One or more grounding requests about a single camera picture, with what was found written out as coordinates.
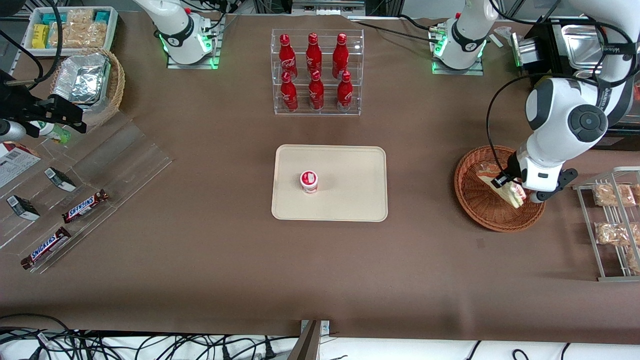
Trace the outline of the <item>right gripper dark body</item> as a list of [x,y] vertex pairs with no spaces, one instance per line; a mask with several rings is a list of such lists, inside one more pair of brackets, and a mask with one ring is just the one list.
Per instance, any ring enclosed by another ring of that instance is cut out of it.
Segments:
[[15,80],[4,70],[0,71],[0,118],[7,121],[35,121],[34,105],[38,101],[25,85],[9,86]]

